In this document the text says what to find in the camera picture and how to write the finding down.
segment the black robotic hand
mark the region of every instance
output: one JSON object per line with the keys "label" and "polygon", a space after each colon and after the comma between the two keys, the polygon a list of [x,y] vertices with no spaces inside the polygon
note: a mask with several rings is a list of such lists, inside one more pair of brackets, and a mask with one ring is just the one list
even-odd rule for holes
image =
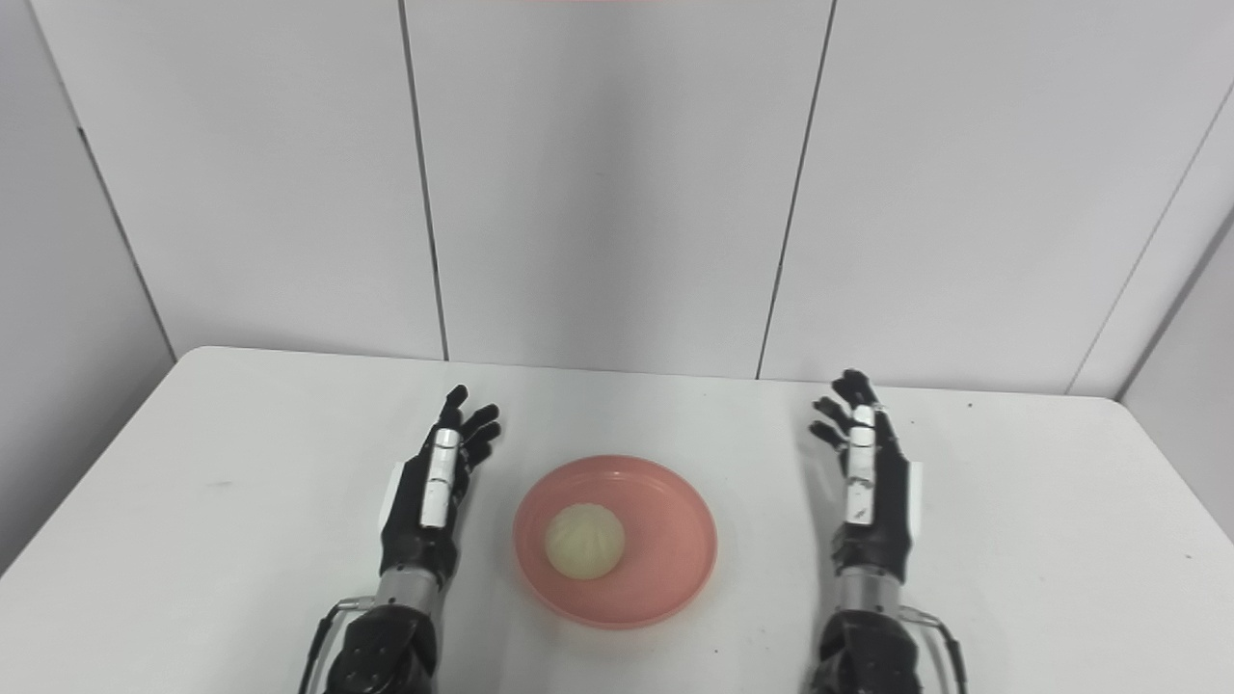
{"label": "black robotic hand", "polygon": [[[466,396],[465,385],[450,390],[437,424],[428,430],[420,452],[402,466],[390,516],[381,529],[379,574],[385,573],[391,566],[405,564],[433,572],[441,584],[454,575],[454,568],[458,566],[458,547],[454,545],[458,510],[466,496],[473,470],[492,453],[490,443],[501,433],[501,425],[496,421],[500,410],[496,405],[485,405],[464,420],[462,406]],[[429,457],[434,437],[442,429],[458,431],[460,440],[449,515],[444,527],[422,527],[420,517],[428,482]]]}
{"label": "black robotic hand", "polygon": [[908,461],[865,374],[845,370],[832,389],[848,408],[821,398],[814,409],[833,424],[814,421],[810,431],[839,453],[849,495],[832,540],[838,606],[823,629],[811,693],[917,694],[917,646],[897,619],[912,547]]}
{"label": "black robotic hand", "polygon": [[[375,606],[348,625],[343,647],[326,675],[327,694],[431,694],[434,689],[441,645],[433,612],[458,566],[454,530],[459,506],[466,496],[471,472],[492,453],[490,443],[501,433],[496,405],[463,417],[466,396],[463,385],[445,396],[442,414],[428,430],[420,452],[402,466],[390,515],[381,529],[381,578],[373,599]],[[448,446],[438,438],[443,430],[458,435],[445,435],[450,440]],[[449,475],[445,473],[450,470],[448,462],[455,445],[457,457]],[[436,495],[428,494],[429,484],[436,485],[432,489]],[[432,511],[427,521],[426,503]],[[326,630],[318,629],[311,652],[321,647],[331,621],[332,616],[322,620]],[[313,658],[310,656],[305,668],[301,692],[306,692]]]}
{"label": "black robotic hand", "polygon": [[835,448],[840,457],[840,470],[848,477],[854,427],[866,427],[855,421],[850,412],[863,405],[871,408],[876,479],[874,521],[869,525],[842,524],[832,540],[832,559],[837,571],[853,566],[874,566],[890,572],[903,583],[907,578],[908,551],[912,548],[908,531],[908,459],[900,451],[891,419],[864,373],[848,369],[832,382],[832,389],[848,403],[849,409],[830,398],[819,398],[814,409],[833,425],[814,421],[810,425],[810,431]]}

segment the table surface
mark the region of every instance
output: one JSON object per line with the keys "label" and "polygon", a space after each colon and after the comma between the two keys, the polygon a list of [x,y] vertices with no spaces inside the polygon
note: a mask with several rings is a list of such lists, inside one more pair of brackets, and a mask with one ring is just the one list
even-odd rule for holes
{"label": "table surface", "polygon": [[[0,579],[2,689],[294,692],[316,620],[375,588],[389,472],[455,383],[506,433],[471,487],[443,693],[801,690],[842,501],[806,432],[821,385],[230,348],[175,367]],[[1229,690],[1234,546],[1122,406],[880,395],[927,466],[907,599],[964,642],[974,693]],[[594,453],[673,468],[714,515],[716,571],[665,622],[592,630],[521,584],[518,501]]]}

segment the cable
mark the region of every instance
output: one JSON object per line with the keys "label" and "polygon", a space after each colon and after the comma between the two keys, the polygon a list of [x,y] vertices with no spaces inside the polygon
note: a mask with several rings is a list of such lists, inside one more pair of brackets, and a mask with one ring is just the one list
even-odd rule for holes
{"label": "cable", "polygon": [[308,646],[308,659],[305,662],[305,673],[300,677],[300,688],[296,689],[297,694],[308,693],[308,680],[312,679],[313,666],[317,664],[317,657],[321,654],[321,646],[326,642],[326,635],[329,633],[329,627],[334,626],[334,617],[342,610],[342,603],[337,603],[333,608],[326,612],[326,616],[321,617],[317,622],[317,632],[312,635],[312,643]]}
{"label": "cable", "polygon": [[326,616],[321,617],[321,621],[317,622],[317,632],[312,635],[312,643],[308,645],[308,659],[305,662],[305,673],[300,678],[300,688],[296,689],[297,694],[308,694],[308,683],[312,682],[313,666],[317,663],[317,658],[321,657],[321,647],[326,645],[326,637],[329,636],[329,629],[334,626],[338,614],[371,610],[375,603],[376,600],[371,595],[344,598],[334,603],[334,606],[326,612]]}
{"label": "cable", "polygon": [[939,632],[943,637],[943,646],[946,647],[948,658],[951,661],[951,677],[955,679],[956,694],[969,694],[969,675],[964,669],[964,652],[960,651],[960,642],[951,636],[951,630],[946,629],[943,620],[927,611],[918,610],[917,608],[909,608],[908,605],[900,608],[900,619],[919,624],[922,626],[928,626]]}

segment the pink plate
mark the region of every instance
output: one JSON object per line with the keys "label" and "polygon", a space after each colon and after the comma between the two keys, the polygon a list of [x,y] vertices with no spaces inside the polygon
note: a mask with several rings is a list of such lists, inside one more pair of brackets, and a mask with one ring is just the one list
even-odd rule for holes
{"label": "pink plate", "polygon": [[[561,509],[600,504],[626,529],[626,553],[594,580],[557,572],[544,531]],[[594,456],[544,475],[515,515],[515,553],[536,596],[558,614],[600,629],[665,620],[702,590],[716,563],[716,524],[690,483],[650,461]]]}

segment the wire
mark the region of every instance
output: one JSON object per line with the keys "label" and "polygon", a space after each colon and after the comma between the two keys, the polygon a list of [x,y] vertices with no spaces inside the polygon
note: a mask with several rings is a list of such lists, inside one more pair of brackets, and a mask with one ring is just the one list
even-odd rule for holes
{"label": "wire", "polygon": [[956,694],[969,694],[969,674],[964,668],[964,652],[960,651],[960,642],[951,636],[951,630],[946,629],[943,620],[908,605],[900,608],[900,619],[928,626],[939,632],[939,636],[943,637],[943,646],[946,647],[948,658],[951,661],[951,677],[955,679]]}
{"label": "wire", "polygon": [[317,657],[321,656],[321,646],[326,642],[329,627],[334,626],[334,617],[342,611],[341,605],[341,603],[336,604],[317,622],[317,632],[312,635],[312,643],[308,646],[308,659],[305,662],[305,673],[300,678],[300,689],[296,689],[297,694],[307,694],[308,692],[308,682],[312,679],[313,666],[317,664]]}

